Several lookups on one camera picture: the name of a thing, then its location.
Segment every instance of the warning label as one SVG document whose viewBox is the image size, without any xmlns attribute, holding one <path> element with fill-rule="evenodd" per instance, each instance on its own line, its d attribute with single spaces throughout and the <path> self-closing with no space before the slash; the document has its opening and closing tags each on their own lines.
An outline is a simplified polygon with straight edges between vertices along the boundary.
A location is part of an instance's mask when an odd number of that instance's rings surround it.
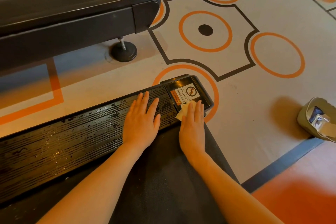
<svg viewBox="0 0 336 224">
<path fill-rule="evenodd" d="M 172 90 L 170 93 L 173 95 L 173 98 L 175 102 L 177 103 L 177 105 L 186 103 L 200 96 L 193 83 L 183 86 L 181 88 Z"/>
</svg>

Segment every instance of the wipe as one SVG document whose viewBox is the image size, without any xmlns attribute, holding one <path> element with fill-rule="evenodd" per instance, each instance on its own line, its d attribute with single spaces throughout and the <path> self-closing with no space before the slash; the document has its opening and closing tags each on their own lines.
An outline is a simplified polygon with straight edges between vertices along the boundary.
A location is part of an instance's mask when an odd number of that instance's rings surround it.
<svg viewBox="0 0 336 224">
<path fill-rule="evenodd" d="M 193 107 L 194 107 L 194 110 L 195 110 L 195 107 L 196 107 L 196 102 L 191 100 L 191 101 L 188 101 L 187 103 L 185 104 L 181 104 L 181 110 L 178 112 L 178 114 L 176 115 L 176 119 L 182 121 L 182 117 L 183 116 L 187 116 L 187 113 L 188 113 L 188 106 L 192 104 Z"/>
</svg>

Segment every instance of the person's right hand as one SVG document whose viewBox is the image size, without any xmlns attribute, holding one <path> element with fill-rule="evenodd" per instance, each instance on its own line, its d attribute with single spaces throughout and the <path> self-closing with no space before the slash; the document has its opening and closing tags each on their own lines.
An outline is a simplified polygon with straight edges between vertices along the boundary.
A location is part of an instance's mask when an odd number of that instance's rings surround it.
<svg viewBox="0 0 336 224">
<path fill-rule="evenodd" d="M 195 110 L 193 105 L 188 106 L 187 116 L 182 117 L 179 133 L 180 147 L 193 164 L 199 154 L 205 153 L 205 132 L 204 132 L 204 104 L 199 100 Z"/>
</svg>

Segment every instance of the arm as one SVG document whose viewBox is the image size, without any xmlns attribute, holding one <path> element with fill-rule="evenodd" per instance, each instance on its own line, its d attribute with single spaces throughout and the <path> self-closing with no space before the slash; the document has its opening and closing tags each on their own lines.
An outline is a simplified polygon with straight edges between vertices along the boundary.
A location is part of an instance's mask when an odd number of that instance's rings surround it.
<svg viewBox="0 0 336 224">
<path fill-rule="evenodd" d="M 149 93 L 140 93 L 126 116 L 123 144 L 101 166 L 59 201 L 38 224 L 107 224 L 125 180 L 134 163 L 156 137 L 160 115 L 155 119 L 159 99 L 146 113 Z"/>
<path fill-rule="evenodd" d="M 205 152 L 204 105 L 189 105 L 179 133 L 180 146 L 230 224 L 283 223 L 227 175 Z"/>
</svg>

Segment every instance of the orange floor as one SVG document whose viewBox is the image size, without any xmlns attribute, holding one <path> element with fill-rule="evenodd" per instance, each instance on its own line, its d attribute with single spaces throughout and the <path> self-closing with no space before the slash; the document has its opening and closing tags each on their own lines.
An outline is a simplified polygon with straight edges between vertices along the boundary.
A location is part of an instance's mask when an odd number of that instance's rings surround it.
<svg viewBox="0 0 336 224">
<path fill-rule="evenodd" d="M 335 152 L 322 143 L 253 196 L 286 224 L 336 223 Z"/>
</svg>

